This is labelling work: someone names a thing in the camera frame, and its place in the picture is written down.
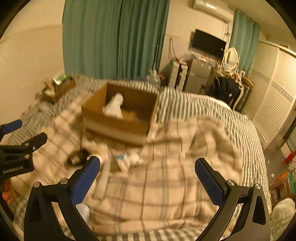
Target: beige blanket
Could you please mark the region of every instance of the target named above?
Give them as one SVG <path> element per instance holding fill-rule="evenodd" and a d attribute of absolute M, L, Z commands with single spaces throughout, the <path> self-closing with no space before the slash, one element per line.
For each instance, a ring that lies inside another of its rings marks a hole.
<path fill-rule="evenodd" d="M 82 101 L 79 97 L 42 130 L 48 141 L 34 152 L 35 171 L 12 178 L 14 188 L 26 199 L 34 182 L 57 183 L 74 172 L 65 162 L 81 144 Z M 95 195 L 100 190 L 96 187 L 100 173 L 88 192 L 84 202 L 91 209 L 89 226 L 95 234 L 180 227 L 200 227 L 202 231 L 218 207 L 211 203 L 195 174 L 194 163 L 199 157 L 226 180 L 233 179 L 239 185 L 242 182 L 240 153 L 226 136 L 224 123 L 215 119 L 196 117 L 153 124 L 146 145 L 139 151 L 144 164 L 131 168 L 128 174 L 110 172 L 102 198 Z M 58 210 L 57 216 L 65 225 Z M 225 235 L 230 234 L 233 220 Z"/>

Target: teal curtain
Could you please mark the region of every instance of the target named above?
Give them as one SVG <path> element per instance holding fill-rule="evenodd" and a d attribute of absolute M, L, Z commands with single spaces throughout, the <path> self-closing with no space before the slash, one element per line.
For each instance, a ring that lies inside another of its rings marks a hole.
<path fill-rule="evenodd" d="M 238 10 L 234 15 L 234 26 L 229 47 L 234 47 L 240 57 L 239 71 L 245 68 L 249 76 L 252 63 L 257 51 L 260 26 L 253 20 L 247 19 L 245 14 Z"/>
<path fill-rule="evenodd" d="M 66 74 L 95 78 L 144 77 L 159 68 L 169 0 L 66 0 Z"/>

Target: television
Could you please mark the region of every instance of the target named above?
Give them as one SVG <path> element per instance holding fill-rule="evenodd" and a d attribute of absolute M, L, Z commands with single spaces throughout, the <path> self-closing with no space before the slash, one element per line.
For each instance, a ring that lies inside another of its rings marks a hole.
<path fill-rule="evenodd" d="M 192 47 L 223 58 L 226 42 L 198 29 L 195 30 Z"/>

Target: bolt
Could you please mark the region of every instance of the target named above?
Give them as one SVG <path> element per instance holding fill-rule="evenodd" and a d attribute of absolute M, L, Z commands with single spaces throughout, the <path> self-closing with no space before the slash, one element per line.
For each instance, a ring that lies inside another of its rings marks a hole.
<path fill-rule="evenodd" d="M 68 183 L 68 179 L 63 178 L 62 180 L 60 180 L 60 183 L 61 183 L 62 185 L 65 185 L 65 184 Z"/>
<path fill-rule="evenodd" d="M 256 183 L 256 184 L 255 184 L 255 188 L 257 188 L 257 189 L 259 189 L 259 190 L 260 190 L 260 189 L 261 189 L 261 185 L 260 185 L 260 184 L 258 184 L 258 183 Z"/>
<path fill-rule="evenodd" d="M 33 187 L 35 187 L 35 188 L 37 188 L 39 186 L 40 186 L 40 182 L 35 182 L 34 185 L 33 185 Z"/>
<path fill-rule="evenodd" d="M 234 185 L 235 185 L 235 181 L 233 181 L 233 180 L 228 180 L 228 181 L 227 181 L 227 184 L 228 184 L 229 186 L 234 186 Z"/>

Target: sliding closet door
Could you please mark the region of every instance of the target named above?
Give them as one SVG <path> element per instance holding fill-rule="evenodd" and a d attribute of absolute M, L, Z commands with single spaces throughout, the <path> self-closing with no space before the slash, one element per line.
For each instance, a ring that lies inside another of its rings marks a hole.
<path fill-rule="evenodd" d="M 296 58 L 279 49 L 270 87 L 253 121 L 269 143 L 291 115 L 296 94 Z"/>
<path fill-rule="evenodd" d="M 249 76 L 255 86 L 243 110 L 251 119 L 255 117 L 266 95 L 275 68 L 277 53 L 277 47 L 258 43 L 257 53 Z"/>

